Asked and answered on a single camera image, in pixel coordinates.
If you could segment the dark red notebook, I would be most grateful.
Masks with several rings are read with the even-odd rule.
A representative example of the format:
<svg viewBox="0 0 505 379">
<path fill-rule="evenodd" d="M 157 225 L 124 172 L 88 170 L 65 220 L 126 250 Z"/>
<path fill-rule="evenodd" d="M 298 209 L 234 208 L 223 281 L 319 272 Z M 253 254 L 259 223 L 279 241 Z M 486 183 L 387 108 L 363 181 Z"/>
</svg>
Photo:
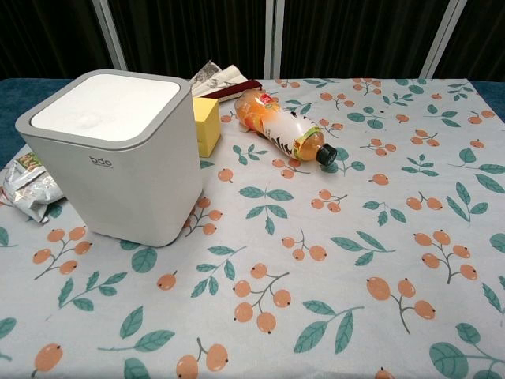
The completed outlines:
<svg viewBox="0 0 505 379">
<path fill-rule="evenodd" d="M 203 95 L 202 98 L 215 99 L 221 103 L 231 99 L 236 99 L 240 97 L 245 91 L 258 89 L 262 89 L 262 84 L 259 81 L 248 80 L 243 83 L 233 84 L 230 87 L 213 91 L 211 93 Z"/>
</svg>

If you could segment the orange drink plastic bottle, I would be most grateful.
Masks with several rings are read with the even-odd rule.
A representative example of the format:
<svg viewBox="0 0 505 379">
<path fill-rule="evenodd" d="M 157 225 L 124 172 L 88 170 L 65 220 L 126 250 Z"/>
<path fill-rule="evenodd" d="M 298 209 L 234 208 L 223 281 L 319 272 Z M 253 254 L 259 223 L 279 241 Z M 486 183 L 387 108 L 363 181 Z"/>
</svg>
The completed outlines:
<svg viewBox="0 0 505 379">
<path fill-rule="evenodd" d="M 244 127 L 267 138 L 287 156 L 323 166 L 335 161 L 337 150 L 325 141 L 320 127 L 300 112 L 281 108 L 264 90 L 243 92 L 234 109 Z"/>
</svg>

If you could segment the blue cloth under tablecloth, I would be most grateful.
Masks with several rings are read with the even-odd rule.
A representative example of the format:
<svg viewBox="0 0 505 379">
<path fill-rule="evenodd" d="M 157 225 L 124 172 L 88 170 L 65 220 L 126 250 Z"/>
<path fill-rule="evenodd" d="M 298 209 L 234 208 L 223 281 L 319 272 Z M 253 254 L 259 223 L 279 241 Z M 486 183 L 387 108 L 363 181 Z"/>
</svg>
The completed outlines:
<svg viewBox="0 0 505 379">
<path fill-rule="evenodd" d="M 71 79 L 10 78 L 0 81 L 0 169 L 25 145 L 15 121 Z"/>
</svg>

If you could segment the yellow sponge block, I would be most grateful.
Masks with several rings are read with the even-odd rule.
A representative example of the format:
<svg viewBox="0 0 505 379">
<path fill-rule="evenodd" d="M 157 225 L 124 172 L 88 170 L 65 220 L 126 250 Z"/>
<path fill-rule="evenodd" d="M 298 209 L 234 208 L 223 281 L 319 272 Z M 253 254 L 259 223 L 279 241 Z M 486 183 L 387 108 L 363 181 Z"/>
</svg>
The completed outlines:
<svg viewBox="0 0 505 379">
<path fill-rule="evenodd" d="M 219 103 L 216 99 L 193 97 L 193 113 L 199 155 L 208 158 L 221 135 Z"/>
</svg>

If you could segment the floral fruit print tablecloth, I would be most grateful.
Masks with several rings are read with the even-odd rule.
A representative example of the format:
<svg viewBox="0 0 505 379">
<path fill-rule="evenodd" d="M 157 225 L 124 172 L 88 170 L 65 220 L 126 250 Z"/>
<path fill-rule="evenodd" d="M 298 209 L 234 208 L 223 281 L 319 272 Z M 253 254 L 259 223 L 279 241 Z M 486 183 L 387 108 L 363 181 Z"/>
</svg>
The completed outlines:
<svg viewBox="0 0 505 379">
<path fill-rule="evenodd" d="M 505 379 L 505 84 L 264 87 L 336 161 L 224 103 L 170 246 L 0 203 L 0 379 Z"/>
</svg>

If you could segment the white square trash bin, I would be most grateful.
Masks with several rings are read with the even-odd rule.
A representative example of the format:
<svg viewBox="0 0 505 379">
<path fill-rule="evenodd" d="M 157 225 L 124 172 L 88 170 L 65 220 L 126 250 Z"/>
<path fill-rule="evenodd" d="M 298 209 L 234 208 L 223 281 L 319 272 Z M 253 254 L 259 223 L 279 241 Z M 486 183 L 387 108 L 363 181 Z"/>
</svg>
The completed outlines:
<svg viewBox="0 0 505 379">
<path fill-rule="evenodd" d="M 172 81 L 180 92 L 140 135 L 105 141 L 36 129 L 32 117 L 98 74 Z M 17 132 L 91 231 L 143 245 L 174 241 L 202 190 L 189 82 L 180 77 L 98 69 L 79 76 L 16 121 Z"/>
</svg>

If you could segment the folded printed paper fan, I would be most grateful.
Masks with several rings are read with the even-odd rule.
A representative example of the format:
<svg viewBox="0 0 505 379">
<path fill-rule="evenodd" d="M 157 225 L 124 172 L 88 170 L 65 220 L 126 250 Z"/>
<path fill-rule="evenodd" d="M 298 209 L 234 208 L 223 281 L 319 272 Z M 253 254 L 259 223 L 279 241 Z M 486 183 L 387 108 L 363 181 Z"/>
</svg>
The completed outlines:
<svg viewBox="0 0 505 379">
<path fill-rule="evenodd" d="M 244 83 L 247 80 L 235 65 L 221 69 L 213 61 L 208 61 L 189 80 L 189 83 L 193 97 L 203 97 L 232 85 Z"/>
</svg>

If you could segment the silver snack bag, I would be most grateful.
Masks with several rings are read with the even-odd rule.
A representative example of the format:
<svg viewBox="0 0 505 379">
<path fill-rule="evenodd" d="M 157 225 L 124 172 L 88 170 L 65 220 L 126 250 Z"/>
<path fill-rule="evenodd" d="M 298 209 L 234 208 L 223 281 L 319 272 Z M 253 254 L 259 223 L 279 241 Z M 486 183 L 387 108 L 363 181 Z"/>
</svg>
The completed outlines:
<svg viewBox="0 0 505 379">
<path fill-rule="evenodd" d="M 18 209 L 37 223 L 46 223 L 49 206 L 63 198 L 62 190 L 34 152 L 15 159 L 0 186 L 0 204 Z"/>
</svg>

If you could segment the black folding screen panels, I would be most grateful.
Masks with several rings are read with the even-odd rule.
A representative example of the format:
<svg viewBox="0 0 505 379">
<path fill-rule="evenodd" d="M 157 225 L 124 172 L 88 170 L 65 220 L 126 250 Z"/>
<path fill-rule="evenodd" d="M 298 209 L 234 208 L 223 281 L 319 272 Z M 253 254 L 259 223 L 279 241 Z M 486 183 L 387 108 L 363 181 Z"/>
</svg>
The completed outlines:
<svg viewBox="0 0 505 379">
<path fill-rule="evenodd" d="M 204 63 L 264 75 L 267 0 L 107 0 L 128 69 L 191 77 Z M 450 0 L 274 0 L 281 78 L 420 76 Z M 0 0 L 0 80 L 113 65 L 92 0 Z M 467 0 L 436 70 L 505 81 L 505 0 Z"/>
</svg>

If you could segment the white plastic bin lid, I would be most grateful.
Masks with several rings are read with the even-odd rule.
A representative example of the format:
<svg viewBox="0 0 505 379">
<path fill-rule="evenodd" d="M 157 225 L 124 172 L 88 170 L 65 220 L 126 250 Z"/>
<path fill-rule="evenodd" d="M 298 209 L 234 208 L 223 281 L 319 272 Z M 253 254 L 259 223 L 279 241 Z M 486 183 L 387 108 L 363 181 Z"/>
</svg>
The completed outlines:
<svg viewBox="0 0 505 379">
<path fill-rule="evenodd" d="M 79 83 L 32 117 L 36 129 L 105 141 L 140 135 L 180 92 L 179 84 L 115 74 Z"/>
</svg>

